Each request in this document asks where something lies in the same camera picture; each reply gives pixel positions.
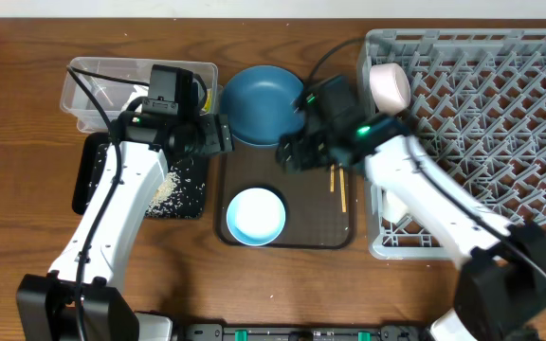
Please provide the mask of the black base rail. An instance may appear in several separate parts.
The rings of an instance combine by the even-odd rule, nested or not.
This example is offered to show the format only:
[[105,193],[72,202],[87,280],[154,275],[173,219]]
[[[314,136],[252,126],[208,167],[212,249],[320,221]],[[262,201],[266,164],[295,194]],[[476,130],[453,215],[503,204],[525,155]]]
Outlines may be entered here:
[[423,331],[412,326],[379,328],[263,327],[192,324],[173,330],[172,341],[419,341]]

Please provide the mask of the white cup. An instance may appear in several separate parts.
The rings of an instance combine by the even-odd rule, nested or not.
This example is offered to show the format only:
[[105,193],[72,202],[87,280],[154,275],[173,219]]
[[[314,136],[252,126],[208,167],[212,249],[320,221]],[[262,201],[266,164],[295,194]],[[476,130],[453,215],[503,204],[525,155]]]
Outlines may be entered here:
[[399,197],[394,195],[389,190],[385,190],[382,194],[382,217],[392,223],[399,223],[405,216],[410,213],[408,206],[403,203]]

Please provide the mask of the yellow green snack wrapper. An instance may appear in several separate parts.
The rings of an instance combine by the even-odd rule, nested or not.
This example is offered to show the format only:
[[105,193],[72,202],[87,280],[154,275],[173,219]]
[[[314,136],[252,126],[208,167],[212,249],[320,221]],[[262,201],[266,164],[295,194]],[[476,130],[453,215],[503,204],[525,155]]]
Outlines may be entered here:
[[212,90],[209,89],[209,90],[207,91],[207,98],[206,98],[205,105],[204,105],[204,107],[203,107],[203,109],[202,109],[202,112],[203,112],[204,114],[207,114],[207,113],[209,112],[211,106],[212,106]]

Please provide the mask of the light blue bowl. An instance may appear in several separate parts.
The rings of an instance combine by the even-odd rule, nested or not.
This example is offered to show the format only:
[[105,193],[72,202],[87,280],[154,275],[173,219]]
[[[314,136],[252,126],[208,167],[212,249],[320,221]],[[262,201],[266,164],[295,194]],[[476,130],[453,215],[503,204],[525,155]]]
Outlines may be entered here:
[[266,188],[247,188],[230,201],[226,223],[241,244],[263,246],[277,239],[284,229],[286,209],[281,197]]

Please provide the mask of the dark brown serving tray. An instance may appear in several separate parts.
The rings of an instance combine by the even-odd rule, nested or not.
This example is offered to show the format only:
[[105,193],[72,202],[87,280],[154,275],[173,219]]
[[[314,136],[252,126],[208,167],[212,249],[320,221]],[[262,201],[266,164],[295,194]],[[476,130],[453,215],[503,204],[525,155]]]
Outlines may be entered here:
[[231,199],[247,188],[266,188],[278,194],[286,208],[282,234],[270,247],[340,249],[348,245],[356,231],[355,178],[345,172],[347,212],[341,212],[339,181],[330,192],[327,169],[287,173],[276,162],[273,147],[248,145],[233,137],[234,151],[221,157],[218,214],[215,231],[221,241],[238,245],[226,223]]

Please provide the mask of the dark blue plate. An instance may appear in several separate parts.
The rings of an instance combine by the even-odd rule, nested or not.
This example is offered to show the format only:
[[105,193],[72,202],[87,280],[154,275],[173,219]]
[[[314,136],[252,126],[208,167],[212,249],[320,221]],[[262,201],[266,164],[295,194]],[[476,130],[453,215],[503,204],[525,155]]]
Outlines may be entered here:
[[222,92],[220,113],[232,135],[252,146],[273,147],[282,135],[304,126],[295,102],[303,83],[292,72],[273,65],[249,67],[230,79]]

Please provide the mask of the wooden chopstick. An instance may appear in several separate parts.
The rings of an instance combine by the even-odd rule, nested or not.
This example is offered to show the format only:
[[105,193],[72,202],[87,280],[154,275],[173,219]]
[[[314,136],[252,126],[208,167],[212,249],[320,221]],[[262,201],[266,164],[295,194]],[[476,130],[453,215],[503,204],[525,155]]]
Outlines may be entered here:
[[335,191],[335,172],[336,172],[336,167],[333,164],[330,167],[330,188],[329,188],[330,192]]
[[344,169],[341,166],[338,166],[338,179],[339,179],[339,188],[340,188],[340,202],[341,202],[341,212],[347,212],[347,203],[346,203],[346,192],[345,192],[345,176]]

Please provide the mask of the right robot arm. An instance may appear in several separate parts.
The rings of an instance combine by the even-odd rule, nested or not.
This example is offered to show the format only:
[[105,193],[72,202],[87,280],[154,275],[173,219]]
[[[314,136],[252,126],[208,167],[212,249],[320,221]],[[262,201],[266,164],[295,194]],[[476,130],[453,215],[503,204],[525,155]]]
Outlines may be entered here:
[[379,114],[368,117],[348,82],[334,77],[296,100],[303,130],[276,152],[287,172],[361,167],[374,185],[406,206],[459,270],[452,309],[428,328],[430,340],[504,340],[546,309],[546,237],[534,223],[512,224],[459,186],[397,119],[410,104],[403,71],[377,75]]

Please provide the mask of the spilled rice grains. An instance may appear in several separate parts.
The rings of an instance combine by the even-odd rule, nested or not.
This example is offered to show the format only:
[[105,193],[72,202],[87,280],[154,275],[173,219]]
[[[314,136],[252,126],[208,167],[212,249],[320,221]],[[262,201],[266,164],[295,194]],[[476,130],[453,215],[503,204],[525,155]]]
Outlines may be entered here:
[[120,152],[121,158],[117,159],[113,146],[107,150],[102,162],[104,170],[84,213],[86,217],[100,211],[117,169],[121,169],[121,176],[101,218],[103,224],[118,226],[132,218],[193,219],[201,215],[206,161],[193,158],[169,166],[164,153],[136,142],[122,142]]

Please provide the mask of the right wooden chopstick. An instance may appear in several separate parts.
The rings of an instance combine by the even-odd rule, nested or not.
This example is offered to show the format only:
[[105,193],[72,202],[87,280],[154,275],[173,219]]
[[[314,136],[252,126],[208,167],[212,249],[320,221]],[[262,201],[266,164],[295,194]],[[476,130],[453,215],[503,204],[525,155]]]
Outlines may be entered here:
[[341,166],[338,166],[338,179],[339,179],[339,188],[340,188],[340,202],[341,202],[341,212],[347,212],[347,203],[346,203],[346,192],[345,192],[345,176],[344,169]]

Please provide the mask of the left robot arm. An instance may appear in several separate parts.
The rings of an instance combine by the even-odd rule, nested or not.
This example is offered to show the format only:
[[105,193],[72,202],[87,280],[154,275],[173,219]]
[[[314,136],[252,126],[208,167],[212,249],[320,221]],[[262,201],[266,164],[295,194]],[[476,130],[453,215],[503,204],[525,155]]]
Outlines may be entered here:
[[115,119],[82,220],[47,274],[23,277],[16,304],[28,340],[171,340],[173,322],[137,313],[122,296],[126,267],[156,190],[171,166],[232,151],[225,117],[204,115],[207,87],[190,70],[156,64],[146,96]]

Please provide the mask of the white tissue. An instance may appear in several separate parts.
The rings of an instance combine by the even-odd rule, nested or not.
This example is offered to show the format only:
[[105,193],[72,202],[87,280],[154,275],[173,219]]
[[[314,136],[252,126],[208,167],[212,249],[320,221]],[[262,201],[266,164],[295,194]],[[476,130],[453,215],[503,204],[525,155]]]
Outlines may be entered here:
[[142,104],[146,99],[145,96],[141,96],[138,93],[133,93],[128,101],[123,105],[122,111],[141,112]]

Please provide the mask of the clear plastic bin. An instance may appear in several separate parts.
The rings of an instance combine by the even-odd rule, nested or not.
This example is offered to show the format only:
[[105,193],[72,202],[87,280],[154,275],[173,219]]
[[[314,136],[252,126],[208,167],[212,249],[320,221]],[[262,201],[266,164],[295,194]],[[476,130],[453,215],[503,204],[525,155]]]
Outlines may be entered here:
[[[212,90],[212,106],[208,114],[218,111],[222,86],[218,83],[218,68],[213,63],[104,57],[77,57],[70,63],[80,70],[100,75],[93,78],[80,74],[79,79],[111,120],[120,114],[133,93],[147,94],[147,84],[155,64],[179,67],[199,75],[207,90]],[[99,111],[71,76],[65,78],[60,107],[77,119],[80,132],[92,134],[106,130]]]

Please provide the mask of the black waste tray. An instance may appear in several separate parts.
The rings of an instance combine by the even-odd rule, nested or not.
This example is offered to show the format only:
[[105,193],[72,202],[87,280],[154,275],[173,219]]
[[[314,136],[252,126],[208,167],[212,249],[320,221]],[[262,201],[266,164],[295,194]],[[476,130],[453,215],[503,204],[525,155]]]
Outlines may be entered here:
[[[83,144],[82,159],[72,199],[72,209],[83,215],[91,200],[106,161],[107,133],[93,133]],[[145,216],[155,219],[198,219],[206,202],[209,160],[204,157],[175,162],[155,192]]]

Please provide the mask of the left wooden chopstick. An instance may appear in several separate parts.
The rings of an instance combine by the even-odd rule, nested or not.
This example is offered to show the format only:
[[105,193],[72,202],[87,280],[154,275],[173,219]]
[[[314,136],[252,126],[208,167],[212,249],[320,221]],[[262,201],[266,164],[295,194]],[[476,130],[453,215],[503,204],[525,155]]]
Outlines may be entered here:
[[333,164],[330,167],[330,188],[329,188],[330,192],[335,191],[335,172],[336,172],[336,167]]

